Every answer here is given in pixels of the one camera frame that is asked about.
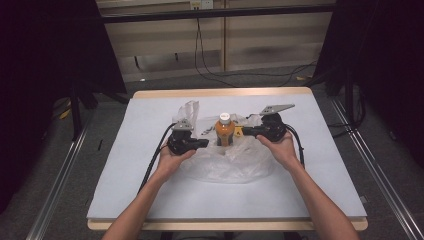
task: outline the white tabletop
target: white tabletop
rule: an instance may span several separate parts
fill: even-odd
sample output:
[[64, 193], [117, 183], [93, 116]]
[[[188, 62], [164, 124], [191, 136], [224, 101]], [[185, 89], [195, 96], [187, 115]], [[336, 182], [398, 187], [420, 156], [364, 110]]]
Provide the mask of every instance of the white tabletop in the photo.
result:
[[[266, 105], [294, 103], [294, 108], [280, 115], [300, 136], [307, 172], [349, 218], [365, 219], [359, 196], [310, 91], [301, 89], [285, 94], [271, 91], [271, 95], [260, 95], [257, 91], [249, 96], [237, 96], [241, 90], [233, 90], [235, 93], [231, 96], [230, 91], [222, 92], [230, 96], [196, 96], [193, 90], [187, 90], [186, 94], [180, 93], [189, 97], [133, 98], [99, 179], [87, 218], [112, 221], [124, 210], [136, 196], [154, 149], [172, 117], [180, 106], [195, 100], [200, 105], [198, 119], [218, 116], [221, 112], [248, 116], [259, 113]], [[309, 219], [309, 214], [290, 175], [278, 164], [269, 176], [245, 184], [198, 181], [178, 171], [161, 188], [147, 216], [147, 222], [288, 219], [305, 220]]]

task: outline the bottle cap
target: bottle cap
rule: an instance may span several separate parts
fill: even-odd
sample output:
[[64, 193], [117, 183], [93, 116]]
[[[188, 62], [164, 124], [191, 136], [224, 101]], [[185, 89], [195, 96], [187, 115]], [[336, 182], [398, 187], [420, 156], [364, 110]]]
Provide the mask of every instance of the bottle cap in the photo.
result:
[[219, 115], [219, 122], [222, 124], [229, 124], [231, 122], [230, 114], [221, 113], [221, 115]]

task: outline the plastic bag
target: plastic bag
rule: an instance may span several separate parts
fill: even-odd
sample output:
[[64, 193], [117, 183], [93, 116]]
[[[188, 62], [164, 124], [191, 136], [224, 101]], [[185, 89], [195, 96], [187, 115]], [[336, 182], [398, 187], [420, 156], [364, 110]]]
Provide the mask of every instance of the plastic bag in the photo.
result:
[[[197, 113], [191, 110], [198, 111], [199, 105], [196, 108], [195, 104], [187, 104], [180, 108], [180, 112], [184, 112], [187, 115], [186, 118], [192, 121], [194, 116], [197, 118]], [[217, 146], [214, 125], [218, 119], [218, 115], [197, 121], [194, 119], [196, 128], [192, 137], [208, 139], [209, 144], [207, 148], [199, 148], [194, 156], [181, 164], [180, 169], [183, 174], [199, 181], [233, 184], [248, 183], [270, 175], [275, 163], [274, 158], [269, 149], [254, 137], [234, 135], [232, 146]], [[235, 121], [237, 126], [261, 124], [258, 115], [252, 115], [247, 119], [231, 114], [231, 120]]]

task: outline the orange bottle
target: orange bottle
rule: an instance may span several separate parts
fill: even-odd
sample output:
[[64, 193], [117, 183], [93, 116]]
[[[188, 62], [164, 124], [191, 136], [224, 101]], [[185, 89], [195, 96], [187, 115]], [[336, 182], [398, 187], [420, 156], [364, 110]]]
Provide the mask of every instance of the orange bottle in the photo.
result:
[[227, 147], [233, 144], [233, 135], [236, 125], [230, 119], [230, 114], [221, 113], [219, 120], [215, 124], [216, 135], [218, 136], [217, 145]]

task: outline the gray carpet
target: gray carpet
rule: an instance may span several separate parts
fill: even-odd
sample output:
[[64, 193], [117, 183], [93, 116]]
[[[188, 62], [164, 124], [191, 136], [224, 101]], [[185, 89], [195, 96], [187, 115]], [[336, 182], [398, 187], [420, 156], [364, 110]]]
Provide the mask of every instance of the gray carpet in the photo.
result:
[[[254, 72], [282, 74], [290, 72], [292, 69], [260, 69]], [[295, 76], [312, 73], [313, 69], [308, 69]], [[231, 76], [219, 79], [237, 87], [274, 87], [283, 84], [287, 77]], [[285, 86], [301, 84], [303, 84], [302, 81], [292, 79]], [[229, 86], [205, 80], [200, 76], [189, 76], [128, 83], [128, 94], [125, 96], [132, 96], [137, 90], [222, 87]], [[327, 123], [340, 122], [330, 99], [324, 92], [324, 86], [317, 85], [312, 90]], [[113, 102], [103, 95], [96, 97], [100, 101], [99, 107], [94, 110], [84, 144], [77, 156], [44, 239], [99, 239], [102, 236], [102, 232], [88, 229], [85, 217], [97, 180], [125, 114], [126, 106]], [[83, 115], [88, 115], [88, 112], [83, 111]], [[396, 191], [413, 213], [419, 226], [423, 227], [423, 169], [412, 160], [408, 150], [401, 142], [393, 141], [390, 138], [389, 129], [368, 105], [367, 116], [359, 130]], [[336, 134], [342, 129], [331, 129], [331, 131]], [[72, 133], [70, 117], [52, 121], [44, 143], [44, 151], [40, 155], [36, 167], [25, 185], [15, 194], [8, 209], [0, 215], [0, 239], [24, 239], [27, 236], [66, 157], [71, 145]], [[335, 142], [359, 195], [366, 196], [368, 200], [364, 206], [368, 213], [369, 227], [360, 233], [362, 239], [407, 239], [402, 226], [381, 194], [349, 135], [336, 138]], [[308, 236], [309, 239], [317, 239], [314, 232], [301, 232], [301, 235]], [[159, 236], [158, 232], [144, 232], [140, 238], [158, 239]]]

